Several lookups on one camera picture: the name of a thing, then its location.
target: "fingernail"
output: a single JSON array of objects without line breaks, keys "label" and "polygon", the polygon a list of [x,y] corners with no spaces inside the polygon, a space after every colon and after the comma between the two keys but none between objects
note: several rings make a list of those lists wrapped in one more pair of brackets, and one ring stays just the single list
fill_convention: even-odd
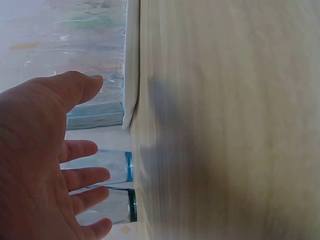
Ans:
[{"label": "fingernail", "polygon": [[99,74],[97,74],[97,75],[92,75],[91,77],[92,77],[92,78],[96,78],[96,79],[104,79],[104,77],[103,77],[102,75],[99,75]]}]

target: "skin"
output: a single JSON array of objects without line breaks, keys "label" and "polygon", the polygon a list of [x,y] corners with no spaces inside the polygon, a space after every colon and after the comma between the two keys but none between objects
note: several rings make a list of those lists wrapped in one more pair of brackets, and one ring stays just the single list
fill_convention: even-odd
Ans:
[{"label": "skin", "polygon": [[59,165],[97,152],[94,142],[65,140],[66,114],[102,84],[101,76],[71,71],[0,94],[0,239],[100,240],[111,230],[107,218],[90,226],[76,220],[108,197],[106,187],[69,195],[108,180],[109,171]]}]

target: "plastic wrap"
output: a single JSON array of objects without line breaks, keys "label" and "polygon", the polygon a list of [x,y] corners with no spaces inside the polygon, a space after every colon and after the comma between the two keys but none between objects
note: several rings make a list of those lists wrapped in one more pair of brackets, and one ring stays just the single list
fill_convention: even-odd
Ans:
[{"label": "plastic wrap", "polygon": [[103,87],[67,115],[67,129],[121,125],[127,1],[45,1],[33,14],[10,21],[1,68],[20,81],[66,71],[102,75]]}]

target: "light wood grain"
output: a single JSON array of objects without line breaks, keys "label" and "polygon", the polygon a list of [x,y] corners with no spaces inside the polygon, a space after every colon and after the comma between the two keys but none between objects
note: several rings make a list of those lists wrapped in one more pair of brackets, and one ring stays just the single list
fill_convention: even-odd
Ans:
[{"label": "light wood grain", "polygon": [[320,239],[318,0],[141,0],[139,240]]}]

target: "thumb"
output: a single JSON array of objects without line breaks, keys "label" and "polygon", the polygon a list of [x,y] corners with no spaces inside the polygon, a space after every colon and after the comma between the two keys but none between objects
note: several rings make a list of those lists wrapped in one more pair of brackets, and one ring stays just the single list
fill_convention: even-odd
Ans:
[{"label": "thumb", "polygon": [[24,84],[37,84],[47,87],[54,93],[67,113],[76,105],[94,98],[103,85],[103,77],[100,75],[88,76],[77,71],[67,71],[51,77],[34,78]]}]

